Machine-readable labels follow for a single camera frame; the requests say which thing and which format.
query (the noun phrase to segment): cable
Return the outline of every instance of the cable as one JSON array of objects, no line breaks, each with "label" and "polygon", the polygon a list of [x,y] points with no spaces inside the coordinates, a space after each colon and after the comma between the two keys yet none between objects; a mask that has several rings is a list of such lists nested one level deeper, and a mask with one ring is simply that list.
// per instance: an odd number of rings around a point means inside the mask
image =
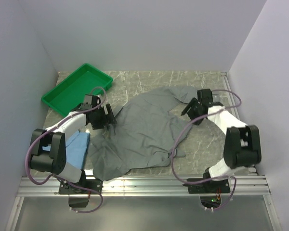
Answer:
[{"label": "cable", "polygon": [[231,200],[231,198],[232,198],[232,196],[233,196],[233,194],[234,194],[234,192],[235,192],[235,189],[236,189],[236,178],[235,178],[234,176],[219,176],[219,177],[212,177],[212,178],[208,178],[208,179],[204,179],[204,180],[200,180],[200,181],[189,182],[189,181],[186,181],[186,180],[180,178],[180,177],[177,175],[177,173],[176,173],[175,170],[174,170],[174,165],[173,165],[175,149],[176,149],[177,146],[178,146],[178,143],[179,143],[180,138],[183,136],[183,134],[185,133],[185,131],[188,129],[189,126],[191,126],[193,123],[197,122],[198,120],[204,119],[204,118],[206,118],[206,117],[208,117],[208,116],[211,116],[211,115],[212,115],[212,116],[213,116],[213,115],[216,115],[216,114],[218,114],[218,113],[220,113],[220,112],[222,112],[222,111],[224,111],[224,110],[226,110],[226,109],[239,107],[239,106],[242,104],[241,98],[240,98],[237,94],[235,94],[234,92],[232,92],[232,91],[230,91],[230,90],[216,89],[216,90],[213,90],[213,91],[226,91],[226,92],[228,92],[228,93],[231,93],[231,94],[233,94],[234,96],[237,97],[237,99],[239,100],[239,103],[236,104],[236,105],[234,105],[234,106],[225,107],[225,108],[223,108],[223,109],[221,109],[221,110],[219,110],[219,111],[217,111],[217,112],[211,113],[211,114],[201,115],[201,116],[193,119],[192,121],[190,121],[190,122],[184,127],[184,129],[181,131],[181,133],[179,134],[178,138],[175,140],[175,143],[174,143],[174,146],[173,146],[172,152],[171,152],[171,170],[172,170],[172,173],[173,173],[174,177],[175,177],[177,180],[179,180],[179,181],[181,181],[182,183],[184,183],[184,184],[202,184],[202,183],[205,183],[205,182],[208,182],[208,181],[211,181],[211,180],[224,179],[224,178],[233,178],[233,179],[235,180],[235,182],[234,182],[234,186],[233,186],[232,192],[231,192],[228,200],[227,200],[225,203],[223,203],[221,206],[218,207],[218,208],[221,208],[221,207],[225,206],[225,205]]},{"label": "cable", "polygon": [[[30,179],[30,181],[31,181],[32,183],[34,183],[34,184],[36,184],[36,185],[43,185],[43,184],[45,184],[45,183],[49,180],[50,177],[56,177],[56,178],[59,178],[59,179],[61,179],[61,180],[65,180],[65,179],[63,179],[63,178],[60,178],[59,176],[54,175],[54,174],[50,174],[50,175],[49,175],[44,181],[42,181],[42,182],[38,182],[38,181],[34,180],[33,177],[32,177],[32,175],[31,175],[31,173],[30,173],[30,167],[29,167],[30,154],[31,154],[31,152],[32,152],[33,147],[37,144],[37,142],[38,142],[39,140],[41,140],[43,137],[45,137],[45,136],[48,135],[49,133],[51,133],[51,132],[53,132],[54,130],[56,130],[59,126],[63,125],[66,121],[68,121],[68,120],[71,119],[72,117],[77,116],[77,115],[80,115],[80,114],[83,114],[83,113],[87,113],[87,112],[93,111],[93,110],[98,109],[99,107],[101,107],[102,104],[103,104],[103,103],[105,102],[105,100],[106,100],[106,91],[105,91],[104,88],[102,88],[102,87],[95,87],[91,92],[93,92],[93,91],[96,90],[96,89],[101,89],[101,90],[104,92],[104,98],[101,100],[101,103],[100,103],[100,104],[98,104],[97,106],[95,106],[95,107],[93,107],[93,108],[90,108],[90,109],[87,109],[87,110],[84,110],[84,111],[77,112],[77,113],[75,113],[75,114],[73,114],[73,115],[71,115],[71,116],[68,116],[68,117],[64,118],[56,127],[53,127],[53,128],[51,128],[51,129],[47,130],[46,132],[44,132],[42,135],[40,135],[39,137],[37,137],[36,140],[34,140],[34,141],[32,142],[32,144],[29,146],[29,149],[28,149],[27,154],[26,154],[26,157],[25,157],[25,170],[26,170],[26,175],[27,175],[27,177]],[[95,191],[95,190],[93,190],[93,189],[83,188],[83,187],[80,187],[80,186],[78,186],[78,185],[75,185],[75,184],[73,184],[73,183],[71,183],[71,182],[67,182],[67,183],[68,183],[69,185],[75,187],[75,188],[79,188],[79,189],[82,189],[82,190],[90,191],[90,192],[92,192],[92,193],[96,193],[96,194],[98,194],[98,195],[101,197],[101,202],[100,202],[100,204],[99,204],[95,209],[90,210],[90,211],[78,211],[79,213],[94,212],[94,211],[96,211],[99,207],[101,207],[101,205],[102,205],[102,203],[103,203],[103,196],[102,196],[98,191]]]}]

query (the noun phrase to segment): green tray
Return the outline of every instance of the green tray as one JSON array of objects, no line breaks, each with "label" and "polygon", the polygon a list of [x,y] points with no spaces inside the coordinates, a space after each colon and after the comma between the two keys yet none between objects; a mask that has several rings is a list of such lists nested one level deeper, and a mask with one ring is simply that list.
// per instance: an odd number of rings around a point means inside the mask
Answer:
[{"label": "green tray", "polygon": [[[67,114],[83,102],[85,94],[97,86],[108,90],[113,79],[90,64],[84,64],[42,97],[42,101],[60,113]],[[95,90],[93,95],[103,94]]]}]

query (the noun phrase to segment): glass panel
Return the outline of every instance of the glass panel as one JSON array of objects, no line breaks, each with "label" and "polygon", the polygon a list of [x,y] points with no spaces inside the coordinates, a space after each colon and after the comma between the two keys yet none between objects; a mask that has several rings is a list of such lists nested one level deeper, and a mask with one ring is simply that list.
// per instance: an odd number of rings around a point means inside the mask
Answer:
[{"label": "glass panel", "polygon": [[[90,200],[90,206],[98,203]],[[235,196],[205,211],[199,197],[108,197],[91,214],[69,211],[66,197],[27,197],[17,231],[271,231],[263,196]]]}]

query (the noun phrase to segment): black mount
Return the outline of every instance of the black mount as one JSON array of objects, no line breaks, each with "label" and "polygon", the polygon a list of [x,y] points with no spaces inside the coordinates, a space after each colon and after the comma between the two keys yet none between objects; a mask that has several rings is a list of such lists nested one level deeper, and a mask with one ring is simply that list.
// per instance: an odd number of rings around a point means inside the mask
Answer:
[{"label": "black mount", "polygon": [[[188,178],[188,182],[195,182],[204,179],[210,178],[209,168],[207,168],[203,174],[203,178]],[[208,193],[216,193],[218,189],[220,189],[221,193],[229,193],[230,186],[228,180],[219,180],[219,181],[208,181],[201,184],[183,184],[183,186],[188,187],[189,194],[208,194]]]},{"label": "black mount", "polygon": [[[60,182],[61,182],[60,187],[59,187],[60,195],[81,195],[81,194],[89,195],[89,191],[87,190],[75,188],[69,185],[68,183],[64,183],[62,181]],[[82,170],[80,180],[75,185],[78,185],[87,189],[93,189],[101,193],[103,182],[99,179],[89,179],[89,180],[86,179],[86,174],[84,170]],[[69,197],[68,198],[68,205],[71,208],[85,208],[88,205],[88,202],[89,202],[89,197]]]},{"label": "black mount", "polygon": [[223,158],[231,169],[258,164],[261,157],[259,130],[255,125],[227,129]]},{"label": "black mount", "polygon": [[[46,132],[46,130],[34,130],[31,137],[31,143],[44,132]],[[43,150],[43,147],[47,147],[50,144],[50,151]],[[58,175],[62,172],[65,165],[66,138],[64,133],[51,132],[34,145],[29,160],[29,166],[31,169],[40,172],[51,172]]]},{"label": "black mount", "polygon": [[[210,89],[202,89],[197,91],[197,98],[192,98],[188,103],[185,109],[182,111],[181,115],[187,113],[188,117],[193,120],[199,116],[205,115],[208,113],[208,108],[212,106],[223,106],[220,102],[214,102],[213,94]],[[199,125],[203,119],[196,121],[194,124]]]},{"label": "black mount", "polygon": [[[72,109],[72,111],[84,111],[96,107],[101,103],[101,99],[95,95],[85,95],[83,103],[80,103]],[[110,104],[106,104],[107,115],[105,113],[104,107],[100,107],[94,111],[85,113],[87,118],[87,124],[91,123],[93,129],[102,129],[109,124],[116,124],[116,119],[112,112]]]}]

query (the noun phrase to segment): gray cloth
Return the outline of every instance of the gray cloth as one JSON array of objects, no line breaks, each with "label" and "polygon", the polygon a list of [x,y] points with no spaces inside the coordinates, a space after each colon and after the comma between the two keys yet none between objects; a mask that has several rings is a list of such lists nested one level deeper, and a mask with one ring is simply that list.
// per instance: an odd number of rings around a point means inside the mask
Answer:
[{"label": "gray cloth", "polygon": [[[175,139],[188,123],[169,111],[193,97],[197,97],[194,87],[161,87],[115,108],[117,124],[110,125],[108,134],[92,138],[94,148],[90,155],[94,176],[110,180],[133,168],[168,166]],[[178,149],[176,156],[185,156],[185,153]]]}]

